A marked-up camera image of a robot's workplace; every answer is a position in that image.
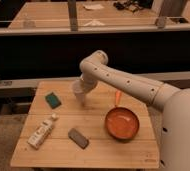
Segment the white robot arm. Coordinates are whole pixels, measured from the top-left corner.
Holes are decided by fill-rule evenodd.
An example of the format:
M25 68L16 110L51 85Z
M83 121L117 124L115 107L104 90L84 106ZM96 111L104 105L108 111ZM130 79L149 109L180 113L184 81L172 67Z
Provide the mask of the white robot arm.
M119 71L107 63L102 50L80 62L81 91L88 93L100 80L161 111L160 171L190 171L190 88Z

